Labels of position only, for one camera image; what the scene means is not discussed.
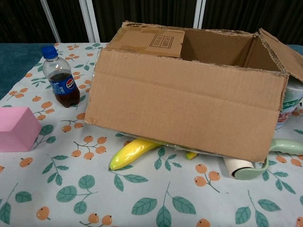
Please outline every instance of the teal cloth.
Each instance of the teal cloth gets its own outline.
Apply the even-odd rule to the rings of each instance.
[[[0,99],[41,59],[41,48],[53,44],[0,44]]]

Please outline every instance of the cup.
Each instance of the cup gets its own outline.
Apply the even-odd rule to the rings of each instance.
[[[303,98],[303,83],[294,77],[289,77],[282,110],[279,114],[276,129],[280,129]]]

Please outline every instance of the banana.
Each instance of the banana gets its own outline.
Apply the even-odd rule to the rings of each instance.
[[[197,155],[198,155],[197,153],[188,151],[188,152],[186,153],[185,157],[186,157],[188,160],[191,160],[191,159],[195,158]]]
[[[159,146],[161,146],[161,144],[135,139],[115,154],[110,161],[109,168],[111,170],[121,169],[134,162],[147,151]]]

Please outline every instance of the cardboard box lid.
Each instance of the cardboard box lid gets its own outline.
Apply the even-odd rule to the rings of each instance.
[[[280,61],[281,70],[287,71],[292,76],[303,82],[303,56],[289,46],[280,42],[276,37],[264,29],[260,29],[261,39],[263,38],[274,52],[275,57]]]
[[[184,34],[181,30],[152,26],[123,26],[106,48],[179,58]]]

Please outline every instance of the pink foam cube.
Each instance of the pink foam cube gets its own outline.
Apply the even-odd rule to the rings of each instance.
[[[0,108],[0,152],[29,151],[40,130],[28,107]]]

